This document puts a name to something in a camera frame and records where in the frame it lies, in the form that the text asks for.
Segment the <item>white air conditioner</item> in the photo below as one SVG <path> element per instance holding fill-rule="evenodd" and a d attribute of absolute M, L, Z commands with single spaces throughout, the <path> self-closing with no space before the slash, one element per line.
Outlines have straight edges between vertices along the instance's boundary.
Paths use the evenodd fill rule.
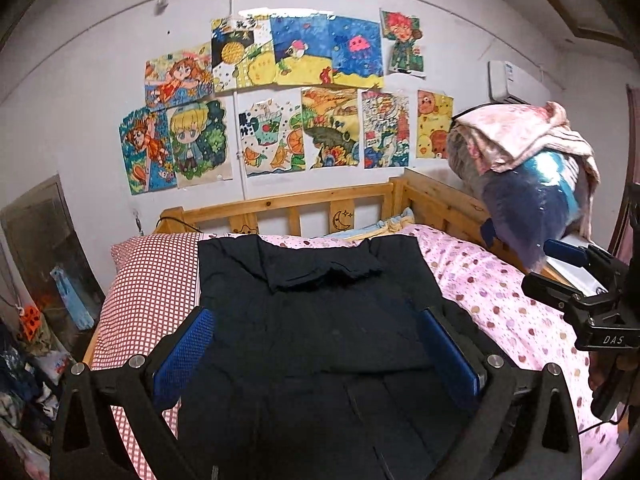
<path fill-rule="evenodd" d="M 543 106 L 551 100 L 540 81 L 511 62 L 489 61 L 488 84 L 492 102 Z"/>

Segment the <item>blue sea jellyfish drawing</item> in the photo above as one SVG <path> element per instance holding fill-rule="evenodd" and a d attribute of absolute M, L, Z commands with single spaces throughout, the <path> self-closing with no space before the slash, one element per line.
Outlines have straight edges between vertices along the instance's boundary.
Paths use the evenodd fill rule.
<path fill-rule="evenodd" d="M 275 84 L 370 89 L 384 86 L 378 22 L 312 11 L 270 16 Z"/>

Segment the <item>orange toy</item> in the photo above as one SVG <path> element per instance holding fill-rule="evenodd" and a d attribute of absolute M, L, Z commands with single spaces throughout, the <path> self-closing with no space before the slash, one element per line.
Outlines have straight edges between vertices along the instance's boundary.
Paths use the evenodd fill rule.
<path fill-rule="evenodd" d="M 21 337 L 24 341 L 33 341 L 41 328 L 40 310 L 32 304 L 28 304 L 20 311 L 18 319 L 20 320 Z"/>

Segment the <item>black padded jacket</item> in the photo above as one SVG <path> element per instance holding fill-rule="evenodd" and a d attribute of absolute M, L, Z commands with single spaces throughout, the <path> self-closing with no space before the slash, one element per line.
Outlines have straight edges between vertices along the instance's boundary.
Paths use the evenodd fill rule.
<path fill-rule="evenodd" d="M 469 415 L 423 349 L 434 309 L 490 340 L 445 298 L 415 238 L 286 248 L 198 244 L 214 338 L 183 391 L 178 437 L 205 479 L 423 479 Z"/>

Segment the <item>wooden bed frame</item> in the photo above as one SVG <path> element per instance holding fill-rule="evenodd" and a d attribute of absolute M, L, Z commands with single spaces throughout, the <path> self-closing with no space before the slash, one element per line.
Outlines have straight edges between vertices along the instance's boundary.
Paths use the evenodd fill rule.
<path fill-rule="evenodd" d="M 326 248 L 341 243 L 341 234 L 411 209 L 410 222 L 384 228 L 394 234 L 422 224 L 488 250 L 523 273 L 518 256 L 503 242 L 487 246 L 480 226 L 488 219 L 482 202 L 431 177 L 406 171 L 385 183 L 306 191 L 186 209 L 168 208 L 154 221 L 151 234 L 200 233 L 206 237 L 258 234 L 285 247 Z M 96 332 L 84 360 L 90 365 Z"/>

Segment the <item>colourful doodle drawing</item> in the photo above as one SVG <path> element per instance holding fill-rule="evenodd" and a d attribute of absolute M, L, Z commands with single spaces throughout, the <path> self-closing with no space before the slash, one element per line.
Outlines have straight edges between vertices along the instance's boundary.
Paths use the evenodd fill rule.
<path fill-rule="evenodd" d="M 410 152 L 409 100 L 394 92 L 362 94 L 364 168 L 407 167 Z"/>

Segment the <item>grey framed wall panel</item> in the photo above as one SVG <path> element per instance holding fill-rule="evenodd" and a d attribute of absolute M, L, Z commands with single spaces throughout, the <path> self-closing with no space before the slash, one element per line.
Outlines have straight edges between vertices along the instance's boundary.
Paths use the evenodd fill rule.
<path fill-rule="evenodd" d="M 93 315 L 100 313 L 104 292 L 80 244 L 61 179 L 50 177 L 4 206 L 1 225 L 29 296 L 49 326 L 60 338 L 76 335 L 51 271 L 65 271 Z"/>

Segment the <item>pink folded blanket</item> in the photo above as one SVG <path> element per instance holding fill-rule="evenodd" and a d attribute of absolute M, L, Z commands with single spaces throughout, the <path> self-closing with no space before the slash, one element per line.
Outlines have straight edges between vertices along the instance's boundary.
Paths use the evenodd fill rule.
<path fill-rule="evenodd" d="M 458 176 L 465 159 L 481 176 L 488 171 L 502 174 L 512 170 L 544 150 L 570 155 L 585 170 L 587 205 L 579 234 L 589 240 L 600 172 L 591 145 L 572 129 L 566 110 L 559 103 L 487 104 L 468 110 L 452 120 L 446 153 L 449 167 Z"/>

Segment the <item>yellow chick drawing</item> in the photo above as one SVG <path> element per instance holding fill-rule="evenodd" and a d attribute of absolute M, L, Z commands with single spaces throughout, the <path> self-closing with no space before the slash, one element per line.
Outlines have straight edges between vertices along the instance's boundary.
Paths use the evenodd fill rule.
<path fill-rule="evenodd" d="M 417 158 L 447 158 L 447 138 L 454 99 L 427 90 L 418 91 Z"/>

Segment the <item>orange-haired girl drawing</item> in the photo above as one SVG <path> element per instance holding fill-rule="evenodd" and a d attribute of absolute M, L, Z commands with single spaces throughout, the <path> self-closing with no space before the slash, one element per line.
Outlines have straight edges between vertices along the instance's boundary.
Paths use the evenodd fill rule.
<path fill-rule="evenodd" d="M 174 153 L 166 112 L 147 107 L 133 110 L 119 125 L 120 146 L 132 195 L 177 186 Z"/>

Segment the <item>red-haired figure drawing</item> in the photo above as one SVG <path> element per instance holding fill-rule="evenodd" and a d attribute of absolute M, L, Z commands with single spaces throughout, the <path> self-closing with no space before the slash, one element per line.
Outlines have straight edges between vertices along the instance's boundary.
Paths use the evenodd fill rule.
<path fill-rule="evenodd" d="M 381 11 L 382 35 L 390 40 L 388 70 L 423 78 L 424 57 L 420 40 L 423 38 L 420 18 L 400 12 Z"/>

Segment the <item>blue bagged quilt bundle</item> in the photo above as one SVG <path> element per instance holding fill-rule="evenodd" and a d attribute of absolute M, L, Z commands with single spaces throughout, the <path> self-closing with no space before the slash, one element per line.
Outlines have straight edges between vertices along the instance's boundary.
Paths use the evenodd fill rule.
<path fill-rule="evenodd" d="M 588 205 L 588 181 L 574 156 L 544 150 L 501 174 L 482 174 L 476 165 L 483 159 L 454 131 L 448 136 L 447 153 L 450 168 L 488 211 L 480 226 L 484 243 L 491 247 L 503 242 L 525 270 L 542 269 L 547 240 L 559 240 L 580 227 Z"/>

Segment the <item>moon and stars drawing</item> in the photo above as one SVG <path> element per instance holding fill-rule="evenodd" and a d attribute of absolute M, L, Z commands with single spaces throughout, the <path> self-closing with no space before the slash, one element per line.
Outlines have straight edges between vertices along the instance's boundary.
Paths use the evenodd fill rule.
<path fill-rule="evenodd" d="M 268 86 L 277 76 L 270 17 L 241 14 L 217 18 L 210 25 L 215 93 Z"/>

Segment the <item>fish and cup drawing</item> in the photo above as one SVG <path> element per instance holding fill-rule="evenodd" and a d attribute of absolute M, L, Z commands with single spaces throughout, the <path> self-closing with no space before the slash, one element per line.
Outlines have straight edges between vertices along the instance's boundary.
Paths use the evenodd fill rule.
<path fill-rule="evenodd" d="M 239 114 L 241 154 L 249 177 L 306 169 L 302 104 L 275 99 Z"/>

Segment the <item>red white checked pillow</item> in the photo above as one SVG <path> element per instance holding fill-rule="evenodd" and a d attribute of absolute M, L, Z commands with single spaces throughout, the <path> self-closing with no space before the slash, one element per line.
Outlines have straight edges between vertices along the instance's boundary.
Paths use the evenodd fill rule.
<path fill-rule="evenodd" d="M 112 247 L 116 276 L 102 307 L 90 367 L 116 368 L 151 353 L 200 299 L 200 233 L 133 237 Z"/>

